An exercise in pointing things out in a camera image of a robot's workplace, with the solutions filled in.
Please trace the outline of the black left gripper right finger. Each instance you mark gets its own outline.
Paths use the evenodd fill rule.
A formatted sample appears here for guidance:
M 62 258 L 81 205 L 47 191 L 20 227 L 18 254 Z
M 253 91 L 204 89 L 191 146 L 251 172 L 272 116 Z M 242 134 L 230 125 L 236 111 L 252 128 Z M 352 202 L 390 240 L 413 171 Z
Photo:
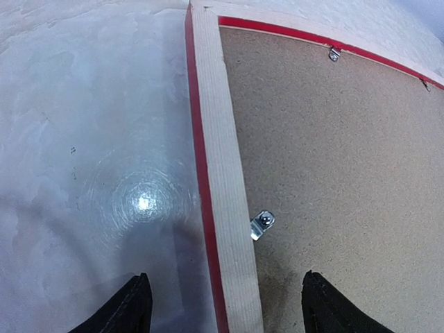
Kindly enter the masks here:
M 363 313 L 318 272 L 306 272 L 301 296 L 307 333 L 390 332 L 389 328 Z

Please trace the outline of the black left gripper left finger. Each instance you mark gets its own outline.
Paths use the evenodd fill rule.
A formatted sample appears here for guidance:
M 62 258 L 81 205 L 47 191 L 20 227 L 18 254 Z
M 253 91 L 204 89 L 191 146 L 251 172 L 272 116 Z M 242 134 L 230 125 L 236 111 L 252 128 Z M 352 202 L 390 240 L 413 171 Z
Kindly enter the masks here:
M 153 295 L 147 274 L 135 275 L 70 333 L 150 332 Z

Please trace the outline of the brown backing cardboard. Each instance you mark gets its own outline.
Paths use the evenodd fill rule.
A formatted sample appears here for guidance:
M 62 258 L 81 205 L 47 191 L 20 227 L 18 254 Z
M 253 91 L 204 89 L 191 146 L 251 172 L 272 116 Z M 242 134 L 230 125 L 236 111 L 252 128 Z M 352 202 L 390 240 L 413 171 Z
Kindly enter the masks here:
M 266 332 L 317 271 L 394 332 L 443 331 L 443 91 L 322 46 L 221 30 Z

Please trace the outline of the red wooden picture frame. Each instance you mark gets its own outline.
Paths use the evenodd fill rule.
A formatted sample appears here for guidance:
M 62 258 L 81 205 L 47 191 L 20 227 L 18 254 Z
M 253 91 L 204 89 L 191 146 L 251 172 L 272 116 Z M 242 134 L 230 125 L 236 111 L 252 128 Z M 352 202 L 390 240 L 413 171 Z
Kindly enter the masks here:
M 396 51 L 337 28 L 233 1 L 190 1 L 185 18 L 199 192 L 220 332 L 262 332 L 253 240 L 220 27 L 292 37 L 360 56 L 435 87 L 443 78 Z

